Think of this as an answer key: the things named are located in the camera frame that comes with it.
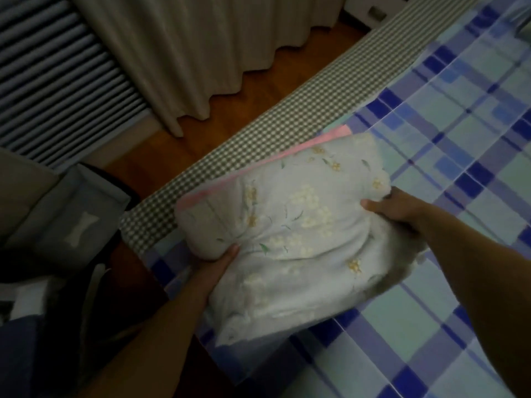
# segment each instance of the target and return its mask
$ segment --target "pink fabric edge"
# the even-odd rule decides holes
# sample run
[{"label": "pink fabric edge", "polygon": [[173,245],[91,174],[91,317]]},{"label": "pink fabric edge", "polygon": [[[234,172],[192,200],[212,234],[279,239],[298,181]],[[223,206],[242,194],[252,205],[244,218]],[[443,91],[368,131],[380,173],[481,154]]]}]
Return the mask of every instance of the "pink fabric edge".
[{"label": "pink fabric edge", "polygon": [[206,188],[202,188],[200,190],[194,189],[190,191],[189,193],[186,193],[185,195],[183,195],[179,200],[177,200],[177,202],[175,203],[175,212],[180,212],[180,211],[183,211],[185,209],[188,209],[194,206],[198,201],[202,200],[203,198],[219,190],[229,181],[233,180],[234,178],[238,176],[243,175],[244,173],[247,173],[248,171],[254,169],[255,167],[262,166],[265,163],[282,159],[286,156],[293,155],[299,151],[311,148],[315,145],[319,145],[324,142],[335,140],[336,138],[345,137],[347,135],[352,135],[352,132],[350,131],[350,128],[347,125],[343,124],[339,127],[336,127],[328,131],[328,133],[324,133],[320,135],[319,137],[312,138],[309,141],[296,145],[270,158],[251,164],[247,167],[244,167],[243,169],[236,170],[232,173],[229,173],[229,175],[212,180],[212,182],[209,185],[207,185]]}]

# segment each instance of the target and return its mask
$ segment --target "white floral fabric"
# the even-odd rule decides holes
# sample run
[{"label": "white floral fabric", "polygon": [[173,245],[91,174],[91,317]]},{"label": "white floral fabric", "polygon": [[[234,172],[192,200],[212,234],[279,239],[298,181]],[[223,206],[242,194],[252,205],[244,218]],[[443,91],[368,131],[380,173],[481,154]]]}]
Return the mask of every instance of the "white floral fabric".
[{"label": "white floral fabric", "polygon": [[360,206],[389,192],[364,133],[255,167],[176,211],[200,258],[241,245],[210,295],[217,345],[311,325],[407,276],[422,241]]}]

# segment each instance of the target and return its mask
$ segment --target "striped blind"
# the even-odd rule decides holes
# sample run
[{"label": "striped blind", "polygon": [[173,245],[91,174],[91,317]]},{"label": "striped blind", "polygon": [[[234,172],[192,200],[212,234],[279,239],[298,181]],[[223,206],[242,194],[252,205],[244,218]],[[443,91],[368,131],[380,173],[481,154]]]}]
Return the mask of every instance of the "striped blind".
[{"label": "striped blind", "polygon": [[62,172],[149,113],[70,0],[0,0],[0,146]]}]

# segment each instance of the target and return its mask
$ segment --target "person's left hand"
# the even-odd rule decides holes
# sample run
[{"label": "person's left hand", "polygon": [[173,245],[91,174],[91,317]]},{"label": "person's left hand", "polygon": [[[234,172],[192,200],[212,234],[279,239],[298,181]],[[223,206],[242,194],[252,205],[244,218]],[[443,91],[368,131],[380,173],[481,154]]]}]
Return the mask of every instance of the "person's left hand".
[{"label": "person's left hand", "polygon": [[199,288],[199,290],[208,296],[239,252],[240,247],[237,244],[233,244],[224,252],[219,260],[213,263],[199,264],[200,268],[192,274],[188,283]]}]

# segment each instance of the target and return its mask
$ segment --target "hand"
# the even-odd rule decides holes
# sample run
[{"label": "hand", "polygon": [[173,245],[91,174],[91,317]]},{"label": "hand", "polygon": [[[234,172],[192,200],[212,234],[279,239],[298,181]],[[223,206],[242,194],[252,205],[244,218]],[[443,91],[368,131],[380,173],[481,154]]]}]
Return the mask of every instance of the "hand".
[{"label": "hand", "polygon": [[194,272],[189,283],[206,295],[210,294],[239,252],[240,247],[237,244],[233,244],[224,252],[219,260],[213,263],[199,264],[199,269]]},{"label": "hand", "polygon": [[414,229],[417,220],[423,214],[428,203],[393,187],[391,193],[381,201],[361,200],[360,204],[367,211],[384,215],[388,219],[397,222],[405,222]]}]

